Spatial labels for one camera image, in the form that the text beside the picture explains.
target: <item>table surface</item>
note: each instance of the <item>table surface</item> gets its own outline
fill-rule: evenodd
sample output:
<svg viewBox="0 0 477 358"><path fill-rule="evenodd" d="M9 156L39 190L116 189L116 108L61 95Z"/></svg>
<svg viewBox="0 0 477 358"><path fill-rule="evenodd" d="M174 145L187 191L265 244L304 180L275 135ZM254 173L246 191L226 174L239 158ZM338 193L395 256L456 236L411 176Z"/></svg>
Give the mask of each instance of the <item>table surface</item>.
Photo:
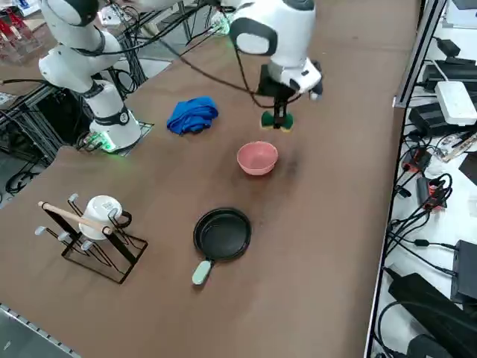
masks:
<svg viewBox="0 0 477 358"><path fill-rule="evenodd" d="M261 131L262 111L246 94L174 63L127 100L137 119L156 124L129 157L62 148L1 212L2 302L83 357L361 356L402 124L391 103L418 8L415 0L325 0L318 10L310 57L323 67L324 98L290 106L291 133ZM187 57L241 84L227 39ZM244 56L253 87L260 60ZM218 106L213 126L168 132L175 104L199 95ZM252 178L236 152L259 139L280 157L270 175ZM34 235L52 224L37 202L67 208L73 192L82 207L114 196L134 216L130 233L149 241L123 285ZM217 264L198 291L192 230L222 206L250 217L251 244L239 260Z"/></svg>

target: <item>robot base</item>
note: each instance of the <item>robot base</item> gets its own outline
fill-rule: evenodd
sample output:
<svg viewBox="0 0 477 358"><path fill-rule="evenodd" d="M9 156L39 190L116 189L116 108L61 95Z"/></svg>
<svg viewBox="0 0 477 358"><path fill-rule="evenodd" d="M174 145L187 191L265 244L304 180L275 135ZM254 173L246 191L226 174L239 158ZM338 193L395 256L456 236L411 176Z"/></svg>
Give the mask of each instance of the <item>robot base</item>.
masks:
<svg viewBox="0 0 477 358"><path fill-rule="evenodd" d="M141 126L129 110L129 122L126 125L100 125L93 121L89 126L92 133L98 135L98 142L102 143L101 149L114 153L135 145L141 138Z"/></svg>

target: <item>wooden rod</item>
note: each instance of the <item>wooden rod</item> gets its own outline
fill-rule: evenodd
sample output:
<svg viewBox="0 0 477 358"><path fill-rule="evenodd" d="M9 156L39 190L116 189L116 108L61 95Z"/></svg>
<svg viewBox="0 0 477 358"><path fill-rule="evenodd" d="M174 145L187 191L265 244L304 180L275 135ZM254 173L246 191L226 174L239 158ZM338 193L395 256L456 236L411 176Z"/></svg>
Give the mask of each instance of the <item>wooden rod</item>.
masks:
<svg viewBox="0 0 477 358"><path fill-rule="evenodd" d="M90 228L95 229L96 231L99 231L100 233L105 233L106 235L110 235L111 233L113 233L113 229L111 229L111 227L109 226L103 226L100 222L95 222L94 220L91 220L91 219L82 218L78 215L70 213L69 211L66 211L66 210L60 209L59 207L55 207L51 204L45 203L44 201L40 201L38 203L38 206L43 208L44 210L49 210L52 213L61 215L63 218L71 219L83 225L89 226Z"/></svg>

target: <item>pan handle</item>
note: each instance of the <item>pan handle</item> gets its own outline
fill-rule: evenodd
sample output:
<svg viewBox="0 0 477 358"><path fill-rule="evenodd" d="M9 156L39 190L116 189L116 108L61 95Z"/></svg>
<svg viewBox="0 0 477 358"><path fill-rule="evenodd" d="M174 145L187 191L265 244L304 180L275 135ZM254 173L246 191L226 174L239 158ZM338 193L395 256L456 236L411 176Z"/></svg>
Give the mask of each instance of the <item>pan handle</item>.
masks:
<svg viewBox="0 0 477 358"><path fill-rule="evenodd" d="M192 283L197 286L203 284L207 279L207 276L209 276L212 265L213 261L208 260L204 260L199 263L199 266L197 266L194 271L194 274L192 275Z"/></svg>

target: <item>white mug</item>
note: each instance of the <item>white mug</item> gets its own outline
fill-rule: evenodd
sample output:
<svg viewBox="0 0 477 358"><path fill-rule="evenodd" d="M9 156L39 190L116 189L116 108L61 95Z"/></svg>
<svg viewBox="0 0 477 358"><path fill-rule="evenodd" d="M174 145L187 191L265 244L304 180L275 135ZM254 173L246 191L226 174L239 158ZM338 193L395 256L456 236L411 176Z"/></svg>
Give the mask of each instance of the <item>white mug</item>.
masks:
<svg viewBox="0 0 477 358"><path fill-rule="evenodd" d="M114 219L116 219L116 221L122 216L127 219L126 223L121 224L120 227L128 226L132 219L131 214L122 209L119 201L108 195L98 195L91 199L86 206L83 217L85 219L94 220L95 222L101 223L103 226L109 226L114 229L114 225L110 221L110 214L114 217ZM87 236L92 240L106 239L106 236L102 232L97 231L92 227L86 226L84 224L78 224L78 227L84 236Z"/></svg>

